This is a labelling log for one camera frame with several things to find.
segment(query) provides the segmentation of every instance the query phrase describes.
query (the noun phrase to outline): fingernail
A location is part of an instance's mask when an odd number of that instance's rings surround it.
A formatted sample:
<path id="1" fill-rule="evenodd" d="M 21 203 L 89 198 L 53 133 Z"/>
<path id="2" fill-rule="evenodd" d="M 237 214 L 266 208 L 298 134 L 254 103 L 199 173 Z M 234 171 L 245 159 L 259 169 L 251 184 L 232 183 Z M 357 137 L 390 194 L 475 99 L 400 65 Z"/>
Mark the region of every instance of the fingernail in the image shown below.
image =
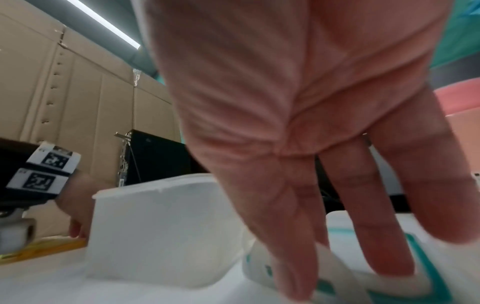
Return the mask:
<path id="1" fill-rule="evenodd" d="M 297 284 L 290 268 L 284 263 L 272 259 L 273 279 L 277 288 L 287 297 L 295 298 L 297 295 Z"/>

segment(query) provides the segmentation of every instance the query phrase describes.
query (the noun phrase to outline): pink object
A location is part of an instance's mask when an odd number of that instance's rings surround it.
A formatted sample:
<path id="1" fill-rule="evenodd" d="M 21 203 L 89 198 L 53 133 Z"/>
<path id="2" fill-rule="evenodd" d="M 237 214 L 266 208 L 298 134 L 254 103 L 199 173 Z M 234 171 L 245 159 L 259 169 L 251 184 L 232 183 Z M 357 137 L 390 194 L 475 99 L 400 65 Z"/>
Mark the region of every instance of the pink object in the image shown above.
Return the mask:
<path id="1" fill-rule="evenodd" d="M 480 78 L 435 91 L 472 171 L 480 172 Z"/>

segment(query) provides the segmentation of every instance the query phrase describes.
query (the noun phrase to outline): yellow object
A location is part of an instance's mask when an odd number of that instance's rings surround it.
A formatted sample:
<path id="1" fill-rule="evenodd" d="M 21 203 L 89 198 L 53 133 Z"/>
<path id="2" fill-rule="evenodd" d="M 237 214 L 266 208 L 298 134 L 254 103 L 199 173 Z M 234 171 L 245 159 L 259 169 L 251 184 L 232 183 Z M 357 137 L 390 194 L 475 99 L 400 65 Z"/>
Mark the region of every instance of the yellow object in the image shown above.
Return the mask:
<path id="1" fill-rule="evenodd" d="M 0 255 L 0 265 L 80 249 L 86 246 L 87 240 L 85 239 L 64 236 L 44 237 L 32 242 L 18 252 Z"/>

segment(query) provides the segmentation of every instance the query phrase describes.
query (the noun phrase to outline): light strip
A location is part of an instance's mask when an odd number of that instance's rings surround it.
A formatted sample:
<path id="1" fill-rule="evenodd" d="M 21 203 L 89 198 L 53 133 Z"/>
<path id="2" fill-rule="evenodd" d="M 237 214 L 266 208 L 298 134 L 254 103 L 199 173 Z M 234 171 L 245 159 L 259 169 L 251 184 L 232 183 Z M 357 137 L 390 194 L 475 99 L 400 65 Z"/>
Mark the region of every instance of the light strip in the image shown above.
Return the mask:
<path id="1" fill-rule="evenodd" d="M 87 7 L 85 4 L 81 3 L 79 0 L 67 0 L 74 6 L 76 6 L 78 9 L 80 9 L 82 12 L 85 14 L 89 15 L 93 19 L 95 19 L 98 23 L 112 31 L 115 35 L 118 37 L 122 38 L 125 40 L 128 44 L 130 44 L 132 47 L 136 48 L 137 50 L 140 48 L 140 44 L 127 36 L 124 32 L 120 31 L 118 28 L 116 28 L 113 24 L 105 20 L 102 16 L 99 14 L 95 13 L 94 11 L 91 10 L 91 8 Z"/>

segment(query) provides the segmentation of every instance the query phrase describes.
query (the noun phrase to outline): hand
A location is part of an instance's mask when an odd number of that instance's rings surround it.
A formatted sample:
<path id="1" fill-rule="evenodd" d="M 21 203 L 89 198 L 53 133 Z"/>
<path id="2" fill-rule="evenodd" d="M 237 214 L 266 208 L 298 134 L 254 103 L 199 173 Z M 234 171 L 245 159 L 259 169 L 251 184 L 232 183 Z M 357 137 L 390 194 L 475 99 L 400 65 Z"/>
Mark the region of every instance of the hand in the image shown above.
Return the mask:
<path id="1" fill-rule="evenodd" d="M 69 234 L 71 237 L 88 237 L 94 215 L 94 194 L 110 185 L 95 180 L 86 173 L 75 171 L 60 195 L 56 198 L 57 206 L 70 218 Z"/>
<path id="2" fill-rule="evenodd" d="M 430 234 L 478 237 L 479 193 L 427 83 L 452 1 L 134 4 L 189 149 L 267 245 L 288 297 L 309 298 L 314 242 L 328 244 L 315 155 L 370 266 L 414 270 L 363 133 Z"/>

